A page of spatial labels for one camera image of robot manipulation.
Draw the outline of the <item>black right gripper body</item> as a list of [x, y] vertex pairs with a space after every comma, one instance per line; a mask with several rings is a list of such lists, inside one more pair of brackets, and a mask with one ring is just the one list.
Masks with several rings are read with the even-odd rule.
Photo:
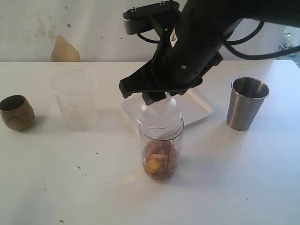
[[202, 76], [222, 61], [219, 49], [223, 31], [217, 23], [177, 23], [172, 29], [155, 31], [160, 37], [147, 68], [147, 94], [183, 95], [200, 85]]

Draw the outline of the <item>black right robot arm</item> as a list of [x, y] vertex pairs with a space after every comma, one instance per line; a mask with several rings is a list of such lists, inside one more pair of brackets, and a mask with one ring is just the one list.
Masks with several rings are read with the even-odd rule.
[[179, 6], [168, 0], [124, 12], [127, 34], [142, 38], [144, 32], [154, 30], [159, 36], [152, 59], [120, 81], [124, 98], [141, 93], [146, 105], [151, 105], [167, 94], [185, 94], [222, 61], [221, 47], [245, 60], [271, 59], [300, 50], [247, 55], [234, 48], [253, 38], [265, 23], [299, 27], [297, 0], [287, 4], [281, 0], [189, 0], [183, 9]]

